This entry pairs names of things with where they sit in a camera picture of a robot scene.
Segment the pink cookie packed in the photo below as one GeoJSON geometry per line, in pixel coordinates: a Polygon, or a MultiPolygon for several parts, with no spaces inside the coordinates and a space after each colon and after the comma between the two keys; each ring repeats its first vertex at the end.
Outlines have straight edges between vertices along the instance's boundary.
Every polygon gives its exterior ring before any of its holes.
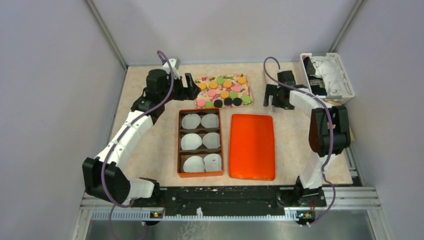
{"type": "Polygon", "coordinates": [[[207,94],[208,94],[208,96],[209,97],[214,97],[215,95],[216,95],[216,91],[214,90],[214,89],[210,89],[208,92],[207,92],[207,94]]]}

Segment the green cookie packed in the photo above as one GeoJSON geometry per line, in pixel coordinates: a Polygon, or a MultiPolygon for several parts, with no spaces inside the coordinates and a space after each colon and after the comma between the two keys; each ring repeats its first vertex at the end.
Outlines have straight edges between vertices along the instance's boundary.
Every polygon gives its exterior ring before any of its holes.
{"type": "Polygon", "coordinates": [[[237,98],[239,95],[238,95],[238,92],[236,92],[236,91],[231,91],[230,93],[229,93],[229,97],[230,98],[232,98],[232,99],[235,99],[235,98],[237,98]]]}

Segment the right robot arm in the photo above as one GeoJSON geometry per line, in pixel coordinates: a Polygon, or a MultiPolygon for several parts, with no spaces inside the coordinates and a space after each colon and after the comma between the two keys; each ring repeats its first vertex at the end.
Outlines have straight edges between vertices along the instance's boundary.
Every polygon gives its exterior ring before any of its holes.
{"type": "Polygon", "coordinates": [[[319,197],[330,163],[351,144],[348,111],[342,105],[324,102],[303,85],[297,85],[291,70],[280,70],[275,83],[266,85],[263,105],[298,109],[310,119],[308,142],[312,153],[296,179],[292,194],[297,205],[307,206],[319,197]]]}

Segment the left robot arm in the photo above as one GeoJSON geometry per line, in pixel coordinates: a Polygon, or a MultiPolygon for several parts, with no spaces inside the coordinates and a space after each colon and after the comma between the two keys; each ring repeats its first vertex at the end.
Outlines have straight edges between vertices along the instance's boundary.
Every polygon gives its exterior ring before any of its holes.
{"type": "Polygon", "coordinates": [[[160,184],[150,178],[128,179],[123,173],[132,152],[143,135],[154,126],[169,101],[195,100],[201,92],[190,73],[187,86],[176,70],[153,69],[146,87],[132,104],[123,125],[93,158],[82,163],[85,192],[119,207],[154,207],[160,200],[160,184]]]}

